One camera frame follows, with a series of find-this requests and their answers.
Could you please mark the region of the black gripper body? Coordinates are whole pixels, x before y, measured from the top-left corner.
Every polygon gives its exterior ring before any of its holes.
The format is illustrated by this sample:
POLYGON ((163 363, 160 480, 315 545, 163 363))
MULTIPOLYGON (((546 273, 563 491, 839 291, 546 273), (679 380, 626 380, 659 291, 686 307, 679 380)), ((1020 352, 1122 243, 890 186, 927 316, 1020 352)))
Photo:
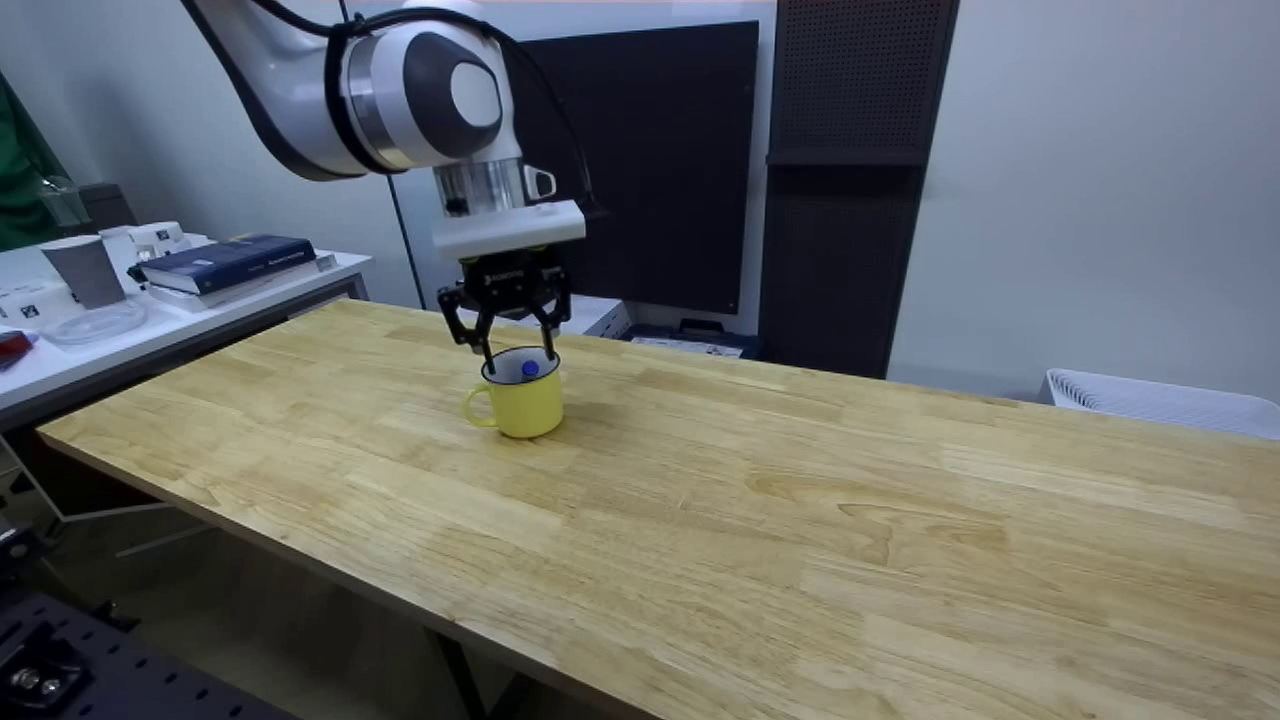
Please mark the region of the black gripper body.
POLYGON ((464 263, 460 303, 491 316, 570 316, 570 267, 558 248, 475 257, 464 263))

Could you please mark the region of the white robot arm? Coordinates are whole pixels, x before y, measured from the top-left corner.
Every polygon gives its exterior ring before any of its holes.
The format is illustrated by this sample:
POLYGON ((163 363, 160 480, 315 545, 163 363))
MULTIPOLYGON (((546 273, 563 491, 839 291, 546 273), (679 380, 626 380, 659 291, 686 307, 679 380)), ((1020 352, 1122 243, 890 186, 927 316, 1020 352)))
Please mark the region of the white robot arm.
POLYGON ((179 0, 259 146, 305 179, 436 175, 433 248, 456 344, 496 363, 491 323, 536 320, 546 358, 573 316, 563 243, 584 209, 525 162, 507 60, 519 43, 472 0, 310 21, 283 0, 179 0))

